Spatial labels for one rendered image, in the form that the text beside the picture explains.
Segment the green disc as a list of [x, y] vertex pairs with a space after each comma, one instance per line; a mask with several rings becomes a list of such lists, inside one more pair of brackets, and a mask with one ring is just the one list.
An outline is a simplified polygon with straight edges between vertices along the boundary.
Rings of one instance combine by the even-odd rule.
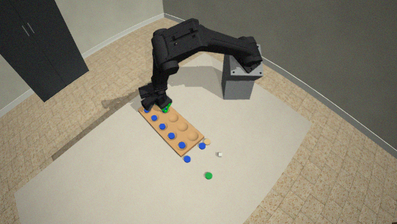
[[211, 179], [211, 178], [212, 178], [212, 174], [211, 174], [211, 173], [206, 173], [206, 176], [205, 176], [205, 177], [206, 177], [206, 179], [208, 179], [208, 180], [209, 180], [209, 179]]

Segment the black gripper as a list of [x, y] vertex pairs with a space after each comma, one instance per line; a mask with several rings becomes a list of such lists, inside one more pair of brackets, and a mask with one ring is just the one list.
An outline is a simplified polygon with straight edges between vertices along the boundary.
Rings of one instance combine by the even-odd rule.
[[[166, 95], [166, 91], [165, 91], [165, 94], [164, 94], [164, 99], [165, 99], [165, 103], [163, 103], [162, 105], [158, 105], [156, 102], [155, 102], [155, 104], [156, 104], [162, 111], [164, 111], [164, 112], [166, 113], [166, 112], [168, 111], [170, 105], [172, 104], [172, 100]], [[167, 108], [167, 109], [165, 110], [165, 108]]]

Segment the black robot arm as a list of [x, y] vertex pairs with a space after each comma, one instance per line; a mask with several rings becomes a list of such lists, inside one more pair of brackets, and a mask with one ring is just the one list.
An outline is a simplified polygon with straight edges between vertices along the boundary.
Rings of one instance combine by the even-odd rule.
[[195, 18], [154, 31], [151, 42], [153, 84], [139, 87], [140, 97], [144, 98], [141, 104], [146, 111], [150, 111], [155, 102], [165, 103], [163, 94], [168, 89], [169, 76], [177, 73], [178, 63], [199, 51], [232, 55], [248, 74], [263, 61], [253, 36], [234, 38], [206, 28]]

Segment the tan tray with round pockets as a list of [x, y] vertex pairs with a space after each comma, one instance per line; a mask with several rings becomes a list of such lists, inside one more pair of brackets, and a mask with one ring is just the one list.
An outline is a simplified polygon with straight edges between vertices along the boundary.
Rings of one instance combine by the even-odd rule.
[[[148, 113], [144, 112], [143, 106], [138, 109], [138, 112], [180, 157], [204, 139], [204, 136], [171, 106], [166, 113], [163, 113], [155, 104]], [[157, 116], [156, 121], [151, 119], [153, 115]], [[165, 124], [166, 128], [161, 130], [160, 124]], [[174, 139], [169, 139], [170, 133], [175, 134]], [[185, 143], [185, 148], [179, 147], [180, 142]]]

